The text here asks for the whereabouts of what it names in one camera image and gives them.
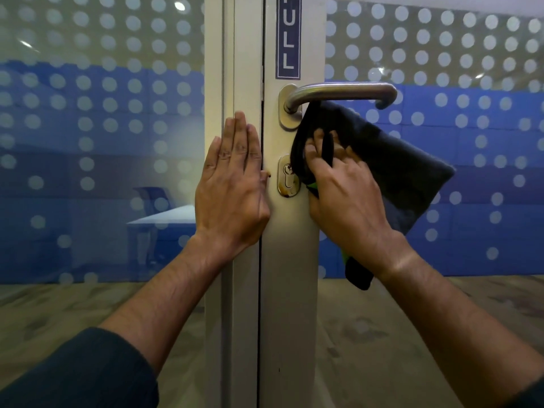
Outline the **person's left hand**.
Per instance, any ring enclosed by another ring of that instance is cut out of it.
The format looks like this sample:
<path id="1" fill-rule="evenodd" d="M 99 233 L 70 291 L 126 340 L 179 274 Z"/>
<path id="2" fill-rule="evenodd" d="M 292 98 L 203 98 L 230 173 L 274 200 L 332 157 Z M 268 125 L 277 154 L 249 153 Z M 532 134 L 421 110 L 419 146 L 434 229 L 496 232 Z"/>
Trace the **person's left hand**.
<path id="1" fill-rule="evenodd" d="M 248 155 L 233 164 L 235 115 L 225 120 L 216 170 L 202 176 L 195 195 L 196 234 L 208 233 L 255 245 L 270 219 L 266 198 L 268 171 L 262 170 L 262 150 L 255 126 L 248 125 Z"/>

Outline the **person's right hand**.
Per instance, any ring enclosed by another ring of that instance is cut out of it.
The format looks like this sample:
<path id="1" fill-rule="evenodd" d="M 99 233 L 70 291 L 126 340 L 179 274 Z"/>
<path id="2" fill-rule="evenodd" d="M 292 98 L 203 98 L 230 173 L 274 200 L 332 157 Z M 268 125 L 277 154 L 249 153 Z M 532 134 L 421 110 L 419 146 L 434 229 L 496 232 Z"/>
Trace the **person's right hand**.
<path id="1" fill-rule="evenodd" d="M 380 189 L 367 164 L 355 177 L 316 179 L 309 212 L 321 231 L 380 280 L 414 255 L 386 219 Z"/>

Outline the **dark cleaning cloth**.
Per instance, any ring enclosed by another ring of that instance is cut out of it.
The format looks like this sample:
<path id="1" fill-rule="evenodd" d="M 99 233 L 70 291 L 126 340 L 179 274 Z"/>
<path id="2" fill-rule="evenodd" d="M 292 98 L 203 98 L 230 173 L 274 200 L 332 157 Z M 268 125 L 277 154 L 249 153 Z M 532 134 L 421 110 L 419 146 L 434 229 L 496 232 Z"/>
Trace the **dark cleaning cloth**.
<path id="1" fill-rule="evenodd" d="M 290 153 L 292 169 L 306 185 L 309 200 L 319 197 L 316 178 L 305 158 L 305 145 L 316 130 L 324 133 L 322 158 L 328 165 L 333 165 L 333 131 L 343 148 L 351 147 L 368 165 L 380 188 L 387 222 L 404 237 L 455 174 L 445 161 L 390 136 L 351 110 L 330 101 L 311 102 Z"/>

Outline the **person's right forearm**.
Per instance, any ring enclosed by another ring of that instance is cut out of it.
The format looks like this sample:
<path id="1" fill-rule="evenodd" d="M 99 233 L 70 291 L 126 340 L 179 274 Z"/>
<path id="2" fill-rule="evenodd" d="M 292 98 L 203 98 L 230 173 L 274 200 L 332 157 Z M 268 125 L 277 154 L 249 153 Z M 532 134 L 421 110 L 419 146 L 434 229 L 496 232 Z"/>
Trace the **person's right forearm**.
<path id="1" fill-rule="evenodd" d="M 410 246 L 395 248 L 379 280 L 421 336 L 465 408 L 542 406 L 544 356 L 476 305 Z"/>

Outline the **person's left forearm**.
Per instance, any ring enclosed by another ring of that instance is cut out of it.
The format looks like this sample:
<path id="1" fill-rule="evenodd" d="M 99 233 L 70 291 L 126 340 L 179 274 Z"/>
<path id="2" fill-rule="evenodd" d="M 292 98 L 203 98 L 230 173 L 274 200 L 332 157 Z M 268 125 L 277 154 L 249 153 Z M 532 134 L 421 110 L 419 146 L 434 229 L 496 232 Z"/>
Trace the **person's left forearm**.
<path id="1" fill-rule="evenodd" d="M 221 269 L 243 247 L 195 234 L 165 268 L 100 325 L 137 349 L 159 374 L 185 323 Z"/>

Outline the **silver door lock cylinder plate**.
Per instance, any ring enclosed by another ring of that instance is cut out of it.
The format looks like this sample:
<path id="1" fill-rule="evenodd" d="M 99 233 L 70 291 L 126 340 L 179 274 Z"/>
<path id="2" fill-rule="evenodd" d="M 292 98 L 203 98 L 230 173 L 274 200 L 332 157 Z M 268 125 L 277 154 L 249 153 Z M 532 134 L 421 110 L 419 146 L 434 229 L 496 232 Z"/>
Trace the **silver door lock cylinder plate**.
<path id="1" fill-rule="evenodd" d="M 290 155 L 285 154 L 278 160 L 277 190 L 282 197 L 291 198 L 300 192 L 300 179 L 294 173 Z"/>

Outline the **white table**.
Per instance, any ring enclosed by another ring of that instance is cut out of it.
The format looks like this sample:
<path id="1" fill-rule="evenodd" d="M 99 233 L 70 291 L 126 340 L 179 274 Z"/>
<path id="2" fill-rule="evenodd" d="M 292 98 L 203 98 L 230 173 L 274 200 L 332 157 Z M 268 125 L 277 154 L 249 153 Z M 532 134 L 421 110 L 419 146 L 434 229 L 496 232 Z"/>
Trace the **white table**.
<path id="1" fill-rule="evenodd" d="M 185 205 L 126 223 L 128 268 L 159 270 L 170 263 L 195 234 L 193 205 Z"/>

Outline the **dark office chair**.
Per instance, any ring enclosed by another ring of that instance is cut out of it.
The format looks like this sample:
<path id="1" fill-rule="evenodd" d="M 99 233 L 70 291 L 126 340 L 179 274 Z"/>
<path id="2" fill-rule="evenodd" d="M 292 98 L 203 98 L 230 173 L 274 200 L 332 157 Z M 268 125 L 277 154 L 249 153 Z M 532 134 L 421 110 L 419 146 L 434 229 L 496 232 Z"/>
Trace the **dark office chair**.
<path id="1" fill-rule="evenodd" d="M 172 210 L 175 205 L 166 188 L 159 186 L 138 186 L 133 188 L 143 200 L 146 216 Z"/>

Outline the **white framed dotted glass panel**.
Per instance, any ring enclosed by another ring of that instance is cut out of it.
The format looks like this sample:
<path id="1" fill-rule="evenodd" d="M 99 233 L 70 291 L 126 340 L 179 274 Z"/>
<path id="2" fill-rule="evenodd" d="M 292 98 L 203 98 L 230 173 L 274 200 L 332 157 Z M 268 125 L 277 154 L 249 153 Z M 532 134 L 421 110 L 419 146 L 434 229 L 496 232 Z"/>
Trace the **white framed dotted glass panel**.
<path id="1" fill-rule="evenodd" d="M 0 390 L 169 264 L 128 268 L 133 188 L 194 205 L 224 119 L 259 123 L 261 7 L 0 0 Z"/>

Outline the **blue door sign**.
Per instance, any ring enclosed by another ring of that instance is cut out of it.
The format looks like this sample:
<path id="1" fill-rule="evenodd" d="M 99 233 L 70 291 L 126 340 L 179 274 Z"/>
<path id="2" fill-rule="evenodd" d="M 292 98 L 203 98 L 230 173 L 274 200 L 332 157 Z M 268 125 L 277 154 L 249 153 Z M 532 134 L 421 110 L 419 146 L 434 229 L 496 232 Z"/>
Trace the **blue door sign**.
<path id="1" fill-rule="evenodd" d="M 276 0 L 275 77 L 301 78 L 302 0 Z"/>

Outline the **white framed glass door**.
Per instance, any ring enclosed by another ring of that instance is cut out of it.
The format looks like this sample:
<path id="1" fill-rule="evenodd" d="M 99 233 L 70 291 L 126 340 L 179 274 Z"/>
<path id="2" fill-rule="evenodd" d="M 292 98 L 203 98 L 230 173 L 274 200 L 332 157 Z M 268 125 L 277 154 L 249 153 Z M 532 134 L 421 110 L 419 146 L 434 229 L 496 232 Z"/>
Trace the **white framed glass door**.
<path id="1" fill-rule="evenodd" d="M 302 0 L 301 78 L 275 77 L 276 0 L 264 2 L 263 408 L 461 408 L 384 286 L 344 274 L 303 184 L 277 190 L 295 131 L 287 84 L 381 81 L 397 99 L 338 104 L 455 169 L 407 239 L 477 305 L 544 354 L 544 0 Z"/>

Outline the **dark blue left sleeve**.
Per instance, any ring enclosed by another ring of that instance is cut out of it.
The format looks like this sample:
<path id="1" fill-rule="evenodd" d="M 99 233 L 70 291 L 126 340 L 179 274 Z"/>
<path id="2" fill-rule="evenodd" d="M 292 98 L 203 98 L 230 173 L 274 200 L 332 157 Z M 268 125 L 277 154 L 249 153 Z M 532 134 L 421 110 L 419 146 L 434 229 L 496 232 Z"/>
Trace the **dark blue left sleeve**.
<path id="1" fill-rule="evenodd" d="M 88 328 L 0 390 L 0 408 L 157 408 L 157 377 L 119 335 Z"/>

